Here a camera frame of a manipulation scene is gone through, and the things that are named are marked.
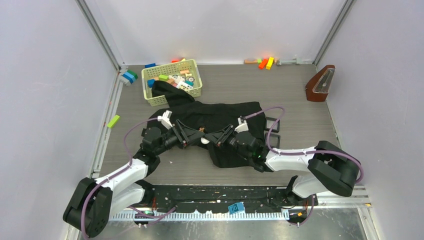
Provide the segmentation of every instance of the black fabric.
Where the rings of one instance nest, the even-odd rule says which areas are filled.
[[[205,104],[200,101],[194,101],[194,98],[185,91],[176,89],[167,82],[163,83],[171,88],[169,89],[168,86],[165,86],[160,82],[155,82],[153,87],[156,85],[155,90],[164,91],[164,95],[170,107],[158,110],[151,116],[151,118],[161,116],[166,110],[170,110],[172,111],[170,118],[171,122],[180,120],[184,125],[190,128],[204,128],[205,133],[217,132],[228,126],[228,124],[238,126],[239,123],[237,119],[240,116],[247,116],[262,110],[259,102]],[[262,143],[265,141],[265,122],[266,119],[264,113],[258,114],[257,116],[247,120],[249,132],[252,136],[262,141]],[[158,121],[150,121],[147,124],[147,127],[158,127],[162,133],[167,131],[167,129]],[[208,149],[213,164],[219,168],[248,166],[248,162],[237,155],[229,147],[217,148],[211,143],[209,143],[208,146],[200,144],[199,147]]]

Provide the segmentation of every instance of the green block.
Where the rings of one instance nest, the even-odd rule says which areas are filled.
[[[113,118],[112,118],[112,120],[110,120],[110,122],[107,124],[107,127],[108,128],[113,128],[114,126],[115,126],[115,124],[117,124],[117,122],[118,122],[118,120],[120,119],[121,117],[119,116],[119,115],[115,115]]]
[[[168,81],[168,76],[161,74],[161,75],[159,75],[159,80],[161,80],[161,81]]]
[[[135,79],[138,79],[138,78],[139,78],[139,76],[137,76],[137,73],[135,73],[135,72],[133,72],[133,71],[131,71],[131,70],[128,70],[127,72],[128,72],[129,74],[133,75]]]

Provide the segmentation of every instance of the red block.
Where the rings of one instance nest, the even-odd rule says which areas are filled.
[[[262,62],[259,64],[259,66],[257,66],[259,69],[264,69],[265,66],[268,63],[268,58],[265,58],[264,60],[262,60]]]

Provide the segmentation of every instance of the white round object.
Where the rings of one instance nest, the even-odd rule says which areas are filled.
[[[208,140],[208,139],[206,139],[206,138],[201,138],[200,139],[200,142],[202,143],[202,144],[208,144],[210,141]]]

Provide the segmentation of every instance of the yellow block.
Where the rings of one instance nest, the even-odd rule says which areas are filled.
[[[115,115],[113,118],[112,118],[112,120],[110,120],[110,122],[107,124],[107,127],[108,128],[113,128],[114,126],[115,126],[115,124],[117,124],[117,122],[118,122],[118,120],[120,119],[121,117],[119,116],[119,115]]]
[[[266,64],[266,69],[270,70],[270,69],[271,69],[271,67],[272,67],[272,65],[273,65],[273,63],[274,63],[274,58],[271,56],[271,57],[268,59],[268,63]]]

